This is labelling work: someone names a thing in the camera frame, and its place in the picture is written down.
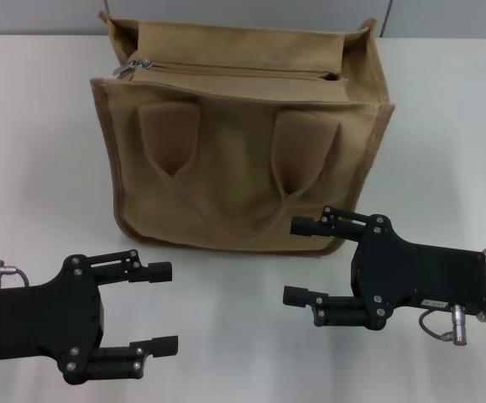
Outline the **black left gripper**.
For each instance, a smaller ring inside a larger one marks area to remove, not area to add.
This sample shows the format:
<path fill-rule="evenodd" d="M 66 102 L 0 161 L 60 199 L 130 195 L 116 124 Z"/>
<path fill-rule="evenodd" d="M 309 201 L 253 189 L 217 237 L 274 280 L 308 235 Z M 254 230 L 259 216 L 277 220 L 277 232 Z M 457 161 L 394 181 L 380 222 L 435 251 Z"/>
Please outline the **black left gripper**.
<path fill-rule="evenodd" d="M 9 268 L 0 260 L 0 284 Z M 99 348 L 102 303 L 98 284 L 172 281 L 171 262 L 143 265 L 136 249 L 92 257 L 72 255 L 42 285 L 0 286 L 0 360 L 52 358 L 71 385 L 88 380 L 141 379 L 146 358 L 175 356 L 177 336 L 127 347 Z"/>

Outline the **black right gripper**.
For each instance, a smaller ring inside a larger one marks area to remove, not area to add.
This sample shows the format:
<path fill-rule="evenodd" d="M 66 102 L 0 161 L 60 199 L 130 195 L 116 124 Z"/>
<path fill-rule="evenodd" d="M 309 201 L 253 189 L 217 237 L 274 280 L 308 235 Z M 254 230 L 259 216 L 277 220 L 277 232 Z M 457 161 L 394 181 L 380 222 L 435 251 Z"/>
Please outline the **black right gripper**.
<path fill-rule="evenodd" d="M 351 264 L 356 297 L 284 288 L 283 303 L 309 306 L 316 327 L 378 331 L 395 309 L 423 308 L 425 300 L 441 302 L 437 311 L 459 305 L 476 316 L 486 309 L 486 258 L 478 251 L 411 243 L 397 235 L 385 216 L 331 206 L 324 206 L 318 218 L 293 216 L 290 234 L 358 245 Z"/>

